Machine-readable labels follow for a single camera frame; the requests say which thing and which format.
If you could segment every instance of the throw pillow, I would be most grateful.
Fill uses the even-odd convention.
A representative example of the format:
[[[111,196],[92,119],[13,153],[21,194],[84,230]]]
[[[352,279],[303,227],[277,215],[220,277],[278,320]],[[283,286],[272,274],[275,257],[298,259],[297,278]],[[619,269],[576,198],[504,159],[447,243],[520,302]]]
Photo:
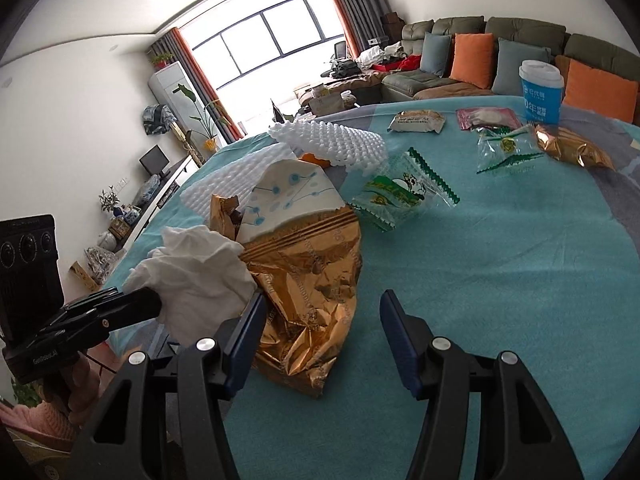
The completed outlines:
[[[442,77],[447,68],[450,46],[451,36],[425,34],[420,70]]]
[[[452,79],[487,90],[491,88],[493,65],[493,34],[456,34]]]
[[[494,94],[522,97],[520,67],[527,59],[548,63],[551,61],[551,49],[498,39],[498,73],[491,88]]]
[[[637,81],[571,60],[564,104],[632,123],[637,100]]]

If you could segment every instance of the blue-gray pillow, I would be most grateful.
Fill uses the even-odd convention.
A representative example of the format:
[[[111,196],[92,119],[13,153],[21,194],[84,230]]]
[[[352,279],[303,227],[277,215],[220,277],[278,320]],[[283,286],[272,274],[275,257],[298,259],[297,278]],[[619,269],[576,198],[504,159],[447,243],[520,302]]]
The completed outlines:
[[[450,48],[451,36],[425,34],[420,70],[442,77],[447,68]]]
[[[495,75],[494,94],[518,95],[522,97],[522,80],[520,67],[527,59],[551,62],[551,49],[542,46],[516,43],[515,41],[498,40],[498,73]]]

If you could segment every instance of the red cloth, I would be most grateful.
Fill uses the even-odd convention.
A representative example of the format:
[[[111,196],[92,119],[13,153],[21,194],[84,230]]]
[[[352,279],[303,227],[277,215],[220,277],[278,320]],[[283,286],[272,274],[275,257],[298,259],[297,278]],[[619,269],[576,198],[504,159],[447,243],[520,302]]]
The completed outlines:
[[[418,70],[420,68],[420,60],[422,56],[409,56],[400,63],[400,70],[407,72],[409,70]]]

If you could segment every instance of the finger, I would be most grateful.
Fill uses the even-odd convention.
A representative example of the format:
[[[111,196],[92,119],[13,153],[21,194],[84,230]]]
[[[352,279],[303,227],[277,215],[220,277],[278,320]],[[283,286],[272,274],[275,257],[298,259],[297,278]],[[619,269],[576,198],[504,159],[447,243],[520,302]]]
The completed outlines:
[[[100,388],[100,377],[95,372],[89,374],[87,380],[81,388],[76,388],[69,397],[69,410],[72,412],[82,412],[86,407],[98,397]]]
[[[74,364],[71,369],[73,384],[70,384],[69,387],[73,389],[74,386],[82,386],[82,384],[87,380],[90,370],[91,367],[89,366],[89,360],[81,355],[78,362]]]
[[[98,399],[94,399],[94,401],[81,412],[69,413],[69,422],[74,426],[84,426],[94,412],[96,404],[98,404]]]

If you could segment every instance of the green plastic wrapper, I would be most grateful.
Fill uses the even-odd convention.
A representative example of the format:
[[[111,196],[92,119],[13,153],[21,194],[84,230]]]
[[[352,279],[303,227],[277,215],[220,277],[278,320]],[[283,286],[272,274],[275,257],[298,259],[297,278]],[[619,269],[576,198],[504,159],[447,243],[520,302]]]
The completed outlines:
[[[508,168],[544,155],[533,137],[533,126],[530,124],[507,134],[487,128],[478,128],[476,131],[480,134],[476,173]]]
[[[350,205],[382,231],[392,231],[437,202],[453,207],[460,199],[420,153],[409,148],[367,182]]]

